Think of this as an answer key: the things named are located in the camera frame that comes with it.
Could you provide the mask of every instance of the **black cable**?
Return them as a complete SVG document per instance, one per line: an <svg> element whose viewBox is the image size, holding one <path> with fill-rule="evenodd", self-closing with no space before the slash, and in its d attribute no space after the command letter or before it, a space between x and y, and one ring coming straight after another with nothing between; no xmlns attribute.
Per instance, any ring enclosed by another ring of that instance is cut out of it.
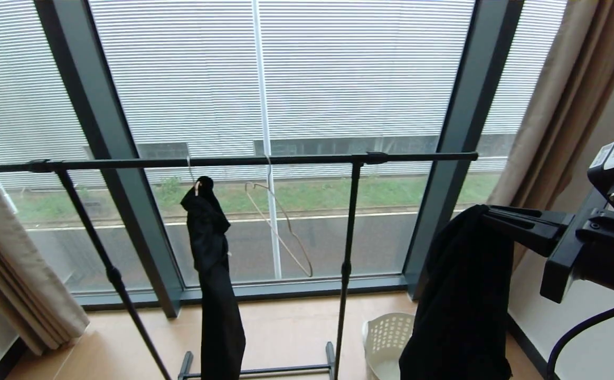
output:
<svg viewBox="0 0 614 380"><path fill-rule="evenodd" d="M581 334L585 330L597 325L598 323L604 322L609 318L614 317L614 308L607 310L606 312L599 313L598 315L594 315L591 318L588 318L582 323L579 323L577 326L572 327L568 332L563 335L558 343L553 346L551 349L551 355L549 356L549 363L546 366L546 380L556 380L555 377L555 363L558 361L558 356L560 356L560 351L565 347L565 345L572 340L575 336Z"/></svg>

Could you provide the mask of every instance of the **black clothing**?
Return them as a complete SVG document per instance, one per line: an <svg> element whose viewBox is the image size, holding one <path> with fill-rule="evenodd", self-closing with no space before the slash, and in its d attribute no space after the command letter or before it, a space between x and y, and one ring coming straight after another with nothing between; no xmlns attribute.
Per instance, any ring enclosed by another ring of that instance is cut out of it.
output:
<svg viewBox="0 0 614 380"><path fill-rule="evenodd" d="M476 205L434 239L428 283L399 366L401 380L505 380L513 241L480 221Z"/></svg>
<svg viewBox="0 0 614 380"><path fill-rule="evenodd" d="M213 195L213 181L201 177L199 182L199 196L191 188L181 205L201 284L201 378L239 380L246 337L229 276L224 234L230 224Z"/></svg>

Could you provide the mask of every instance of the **asphalt road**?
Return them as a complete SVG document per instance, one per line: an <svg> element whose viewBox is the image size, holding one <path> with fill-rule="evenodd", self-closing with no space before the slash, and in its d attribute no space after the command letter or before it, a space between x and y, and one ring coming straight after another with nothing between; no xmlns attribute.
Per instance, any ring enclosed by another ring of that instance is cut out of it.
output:
<svg viewBox="0 0 614 380"><path fill-rule="evenodd" d="M399 272L403 266L416 214L382 214L356 217L352 265L353 274ZM317 277L338 275L341 270L347 233L346 217L316 217L292 221ZM300 260L299 245L279 221L279 232ZM111 259L121 270L127 287L150 287L145 271L123 226L97 229ZM198 284L194 261L184 224L166 225L182 276L188 286ZM72 291L111 290L105 270L83 229L29 230L46 261ZM264 221L234 222L227 232L232 281L258 281L275 278L271 253L271 230ZM304 277L285 250L281 251L282 278Z"/></svg>

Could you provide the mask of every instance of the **white pipe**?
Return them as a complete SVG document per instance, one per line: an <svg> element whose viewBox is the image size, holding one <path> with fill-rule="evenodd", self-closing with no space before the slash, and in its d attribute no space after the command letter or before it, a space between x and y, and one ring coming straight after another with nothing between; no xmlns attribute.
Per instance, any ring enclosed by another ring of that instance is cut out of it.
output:
<svg viewBox="0 0 614 380"><path fill-rule="evenodd" d="M253 5L253 33L256 37L256 59L258 61L258 85L260 93L260 110L262 113L262 140L264 145L265 156L271 156L271 140L269 135L269 116L267 113L267 92L265 89L264 80L264 58L262 52L262 31L260 29L260 15L258 0L251 0ZM271 165L266 166L267 170L267 185L271 192L276 194L273 189L273 173ZM270 192L267 192L267 198L269 200L269 218L271 226L274 231L278 231L278 223L276 221L276 202L271 196ZM273 276L275 279L281 279L281 255L280 245L278 243L278 236L271 233L271 253L273 257Z"/></svg>

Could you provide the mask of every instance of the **corrugated metal wall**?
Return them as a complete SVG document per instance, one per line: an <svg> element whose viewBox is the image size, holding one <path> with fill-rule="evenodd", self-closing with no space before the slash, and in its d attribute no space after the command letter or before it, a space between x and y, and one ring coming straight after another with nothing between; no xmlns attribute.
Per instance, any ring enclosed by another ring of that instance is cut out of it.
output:
<svg viewBox="0 0 614 380"><path fill-rule="evenodd" d="M251 1L91 0L102 46L138 144L187 142L193 156L248 156L262 140ZM259 0L273 139L438 134L473 0ZM515 133L564 2L524 5L485 133ZM87 143L30 0L0 0L0 163L85 159ZM471 170L500 170L505 158ZM387 164L368 173L427 173ZM263 178L263 168L205 171ZM277 167L276 178L348 175L348 166ZM75 174L88 185L97 173ZM152 181L188 178L149 170ZM54 176L0 175L5 187Z"/></svg>

